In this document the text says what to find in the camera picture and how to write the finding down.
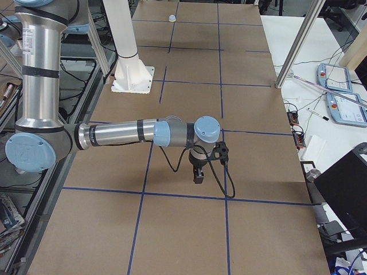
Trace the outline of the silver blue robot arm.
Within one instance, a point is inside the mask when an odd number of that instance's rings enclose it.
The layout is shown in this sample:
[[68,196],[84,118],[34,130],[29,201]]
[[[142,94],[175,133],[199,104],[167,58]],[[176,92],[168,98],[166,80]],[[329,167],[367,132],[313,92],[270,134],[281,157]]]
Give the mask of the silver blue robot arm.
[[220,124],[210,116],[185,123],[176,116],[109,124],[64,124],[58,117],[61,35],[72,27],[87,32],[87,1],[16,1],[22,23],[22,117],[6,142],[11,164],[26,172],[41,172],[69,154],[90,147],[153,143],[189,152],[194,182],[204,178],[203,166],[227,163],[219,141]]

